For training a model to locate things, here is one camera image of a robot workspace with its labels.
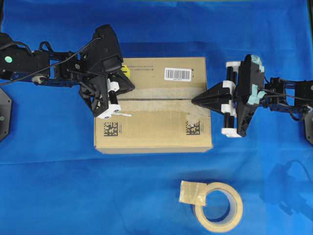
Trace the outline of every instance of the tape roll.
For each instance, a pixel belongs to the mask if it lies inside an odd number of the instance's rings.
[[[209,221],[204,213],[203,206],[194,205],[194,212],[198,221],[209,231],[225,233],[235,228],[243,215],[243,202],[239,193],[231,186],[223,183],[211,183],[206,186],[206,195],[213,191],[220,191],[226,195],[229,201],[230,210],[228,215],[219,222]]]

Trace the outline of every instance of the brown cardboard box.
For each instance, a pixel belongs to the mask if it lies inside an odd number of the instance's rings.
[[[206,90],[205,58],[126,58],[132,92],[118,96],[121,113],[95,118],[102,153],[205,152],[212,148],[208,109],[191,103]],[[191,69],[191,81],[165,80],[165,68]]]

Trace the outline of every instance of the blue cloth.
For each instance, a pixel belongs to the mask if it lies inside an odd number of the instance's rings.
[[[32,49],[49,41],[55,51],[76,51],[111,24],[124,57],[205,56],[209,87],[225,79],[226,61],[248,53],[261,57],[268,78],[312,79],[305,0],[5,4],[2,30]],[[212,113],[207,153],[110,156],[93,148],[93,118],[78,87],[3,89],[14,103],[0,143],[2,235],[210,234],[178,202],[181,180],[239,192],[243,218],[227,234],[313,233],[313,147],[289,115],[259,108],[247,137],[228,139]]]

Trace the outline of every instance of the black mounting plate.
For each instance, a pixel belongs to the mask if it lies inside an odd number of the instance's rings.
[[[11,108],[11,98],[0,88],[0,141],[9,134]]]

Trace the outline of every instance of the cable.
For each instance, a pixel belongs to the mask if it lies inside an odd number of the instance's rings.
[[[265,91],[265,92],[270,92],[272,94],[276,94],[278,95],[277,97],[280,97],[280,96],[288,96],[288,97],[291,97],[291,98],[294,98],[294,99],[300,99],[300,100],[304,100],[304,101],[310,101],[310,102],[313,102],[313,99],[306,99],[306,98],[301,98],[301,97],[296,97],[296,96],[293,96],[291,94],[283,94],[283,93],[278,93],[278,92],[273,92],[271,90],[268,90],[268,89],[261,89],[262,91]]]
[[[0,32],[1,32],[1,25],[2,25],[2,21],[3,21],[3,8],[4,8],[4,0],[0,0]]]
[[[265,81],[267,82],[267,83],[269,83],[269,81],[266,79],[266,77],[264,76],[264,79],[265,79]]]
[[[29,46],[26,45],[25,43],[22,43],[22,42],[16,42],[16,41],[9,42],[9,43],[4,44],[3,46],[1,46],[1,47],[0,47],[0,50],[6,49],[6,48],[8,48],[8,47],[10,47],[10,46],[13,46],[13,45],[20,45],[20,46],[25,47],[25,49],[27,50],[27,52],[28,52],[31,56],[34,56],[34,54],[31,52]]]
[[[84,49],[86,49],[87,47],[89,47],[91,43],[93,43],[94,41],[99,40],[99,39],[101,39],[101,38],[94,38],[94,39],[92,39],[89,43],[87,43],[85,46],[83,46],[81,49],[79,49],[76,53],[72,54],[70,57],[68,57],[67,59],[65,59],[65,60],[63,60],[63,61],[60,61],[60,62],[54,63],[54,64],[52,64],[52,65],[49,65],[49,66],[47,66],[47,67],[44,68],[44,69],[41,69],[41,70],[32,72],[31,74],[26,75],[26,76],[24,76],[24,77],[17,78],[17,79],[15,79],[15,80],[12,80],[12,81],[9,81],[9,82],[0,83],[0,86],[9,85],[9,84],[12,84],[12,83],[14,83],[14,82],[18,82],[18,81],[24,80],[24,79],[26,79],[26,78],[28,78],[28,77],[30,77],[30,76],[33,76],[33,75],[35,75],[35,74],[37,74],[37,73],[40,73],[40,72],[42,72],[42,71],[45,71],[45,70],[47,70],[47,69],[49,69],[49,68],[51,68],[51,67],[53,67],[53,66],[56,66],[56,65],[60,65],[60,64],[62,64],[62,63],[65,63],[66,61],[69,61],[71,58],[73,58],[74,56],[76,56],[77,54],[79,54],[81,51],[83,51]]]
[[[301,118],[297,118],[293,113],[292,113],[292,110],[289,110],[289,114],[290,114],[290,117],[295,120],[295,121],[303,121],[304,120],[304,115],[302,114]]]

